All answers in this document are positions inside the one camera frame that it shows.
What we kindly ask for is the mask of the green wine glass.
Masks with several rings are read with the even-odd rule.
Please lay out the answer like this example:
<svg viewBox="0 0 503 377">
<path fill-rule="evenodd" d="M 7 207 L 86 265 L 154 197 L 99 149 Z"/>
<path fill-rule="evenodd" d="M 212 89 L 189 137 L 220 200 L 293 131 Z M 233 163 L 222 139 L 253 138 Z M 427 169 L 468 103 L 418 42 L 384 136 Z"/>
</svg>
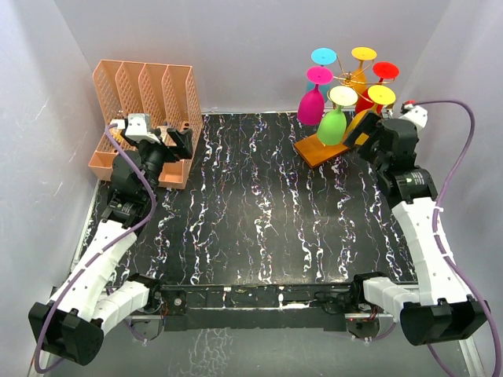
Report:
<svg viewBox="0 0 503 377">
<path fill-rule="evenodd" d="M 335 86 L 328 92 L 328 99 L 334 109 L 327 112 L 321 119 L 316 136 L 324 145 L 339 144 L 347 129 L 347 119 L 343 108 L 353 106 L 358 100 L 357 92 L 349 86 Z"/>
</svg>

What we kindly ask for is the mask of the yellow-orange wine glass front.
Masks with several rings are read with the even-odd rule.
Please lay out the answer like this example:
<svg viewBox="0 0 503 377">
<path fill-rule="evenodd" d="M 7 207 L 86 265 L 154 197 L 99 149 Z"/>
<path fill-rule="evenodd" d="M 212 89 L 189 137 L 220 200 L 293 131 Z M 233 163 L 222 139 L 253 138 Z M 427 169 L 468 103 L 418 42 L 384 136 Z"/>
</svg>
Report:
<svg viewBox="0 0 503 377">
<path fill-rule="evenodd" d="M 367 114 L 374 114 L 380 116 L 381 110 L 389 105 L 394 104 L 396 100 L 395 92 L 387 86 L 383 85 L 373 85 L 368 89 L 368 97 L 371 102 L 371 106 L 366 109 L 361 109 L 356 113 L 356 116 L 351 120 L 351 123 L 347 127 L 347 132 L 350 133 L 358 123 Z"/>
</svg>

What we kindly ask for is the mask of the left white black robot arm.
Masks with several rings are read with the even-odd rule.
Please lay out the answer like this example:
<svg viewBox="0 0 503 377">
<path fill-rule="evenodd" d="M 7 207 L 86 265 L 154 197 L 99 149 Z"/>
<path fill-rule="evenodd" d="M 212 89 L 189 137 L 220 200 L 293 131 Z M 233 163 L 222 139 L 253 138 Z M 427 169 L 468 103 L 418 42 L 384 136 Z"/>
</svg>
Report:
<svg viewBox="0 0 503 377">
<path fill-rule="evenodd" d="M 37 342 L 33 356 L 39 374 L 43 351 L 80 365 L 89 364 L 99 352 L 105 336 L 133 312 L 157 313 L 164 302 L 160 282 L 136 273 L 110 295 L 104 296 L 110 276 L 156 211 L 156 188 L 165 163 L 193 157 L 191 129 L 167 129 L 174 145 L 164 144 L 161 132 L 142 131 L 123 150 L 110 131 L 105 134 L 118 152 L 112 163 L 107 207 L 94 239 L 70 276 L 46 304 L 36 302 L 28 319 Z"/>
</svg>

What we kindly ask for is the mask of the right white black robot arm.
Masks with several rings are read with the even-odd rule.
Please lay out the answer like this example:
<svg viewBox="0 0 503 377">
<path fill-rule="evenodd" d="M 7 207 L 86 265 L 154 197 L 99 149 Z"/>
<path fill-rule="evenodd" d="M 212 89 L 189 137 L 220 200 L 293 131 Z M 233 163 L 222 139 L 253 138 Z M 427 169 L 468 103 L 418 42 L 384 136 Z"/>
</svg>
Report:
<svg viewBox="0 0 503 377">
<path fill-rule="evenodd" d="M 451 253 L 438 248 L 445 234 L 433 218 L 437 191 L 431 175 L 416 164 L 418 121 L 402 116 L 382 119 L 367 113 L 344 144 L 351 147 L 366 134 L 358 154 L 375 168 L 379 190 L 406 238 L 417 275 L 413 293 L 384 273 L 364 273 L 351 283 L 351 305 L 362 312 L 378 306 L 400 323 L 410 344 L 421 346 L 469 338 L 486 323 L 483 304 L 447 263 Z"/>
</svg>

